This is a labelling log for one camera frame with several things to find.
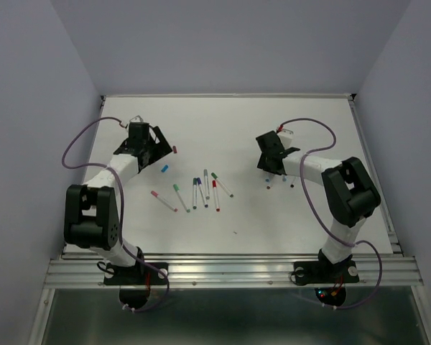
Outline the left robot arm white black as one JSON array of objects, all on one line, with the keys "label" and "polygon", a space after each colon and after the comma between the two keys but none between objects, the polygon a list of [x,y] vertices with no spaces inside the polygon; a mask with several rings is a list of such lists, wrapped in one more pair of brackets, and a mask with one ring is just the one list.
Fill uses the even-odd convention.
[{"label": "left robot arm white black", "polygon": [[172,153],[158,126],[147,122],[127,125],[126,139],[113,151],[108,164],[89,162],[79,167],[101,169],[88,182],[68,187],[65,195],[64,240],[101,255],[130,283],[145,276],[142,250],[123,237],[124,186],[146,167]]}]

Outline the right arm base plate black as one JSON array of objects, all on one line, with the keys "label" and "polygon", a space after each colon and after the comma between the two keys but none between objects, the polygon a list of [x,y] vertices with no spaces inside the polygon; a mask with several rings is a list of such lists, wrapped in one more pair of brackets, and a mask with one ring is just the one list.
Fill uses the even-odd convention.
[{"label": "right arm base plate black", "polygon": [[352,260],[335,265],[324,261],[295,262],[289,280],[297,286],[317,285],[317,299],[333,307],[341,307],[345,302],[345,284],[360,281],[356,263]]}]

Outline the black cap marker pen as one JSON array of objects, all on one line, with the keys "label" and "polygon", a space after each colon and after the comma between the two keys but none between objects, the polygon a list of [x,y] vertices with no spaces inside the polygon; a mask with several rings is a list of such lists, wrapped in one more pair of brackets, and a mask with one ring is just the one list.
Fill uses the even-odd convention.
[{"label": "black cap marker pen", "polygon": [[295,186],[296,181],[297,181],[297,177],[291,176],[291,178],[290,178],[290,187],[291,188],[293,188]]}]

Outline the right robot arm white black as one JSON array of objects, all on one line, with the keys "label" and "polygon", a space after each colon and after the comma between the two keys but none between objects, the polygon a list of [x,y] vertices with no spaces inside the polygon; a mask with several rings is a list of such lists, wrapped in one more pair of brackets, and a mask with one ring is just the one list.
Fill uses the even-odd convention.
[{"label": "right robot arm white black", "polygon": [[320,250],[324,258],[317,261],[316,272],[324,280],[333,280],[342,272],[341,262],[352,255],[366,219],[381,203],[373,180],[357,157],[332,160],[315,156],[318,149],[304,153],[291,146],[292,135],[287,132],[270,131],[258,136],[256,142],[261,150],[257,167],[270,174],[299,178],[315,217],[319,215],[306,182],[323,187],[333,222],[331,227],[325,227],[328,239]]}]

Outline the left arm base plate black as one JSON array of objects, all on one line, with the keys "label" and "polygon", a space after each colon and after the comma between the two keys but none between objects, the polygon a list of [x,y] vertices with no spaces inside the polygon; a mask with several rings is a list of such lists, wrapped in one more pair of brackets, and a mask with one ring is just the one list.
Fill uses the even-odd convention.
[{"label": "left arm base plate black", "polygon": [[[169,268],[167,262],[152,262],[154,269],[139,263],[120,267],[102,261],[96,266],[104,274],[104,285],[120,287],[119,302],[125,311],[142,313],[157,309],[169,291],[169,283],[165,279]],[[166,287],[164,295],[153,297],[152,286]]]}]

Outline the brown cap marker pen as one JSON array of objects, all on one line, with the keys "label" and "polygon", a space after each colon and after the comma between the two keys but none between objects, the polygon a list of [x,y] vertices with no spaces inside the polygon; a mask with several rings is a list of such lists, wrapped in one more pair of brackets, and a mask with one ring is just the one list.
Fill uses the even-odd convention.
[{"label": "brown cap marker pen", "polygon": [[267,189],[269,190],[272,187],[272,177],[267,177],[266,182],[267,182]]}]

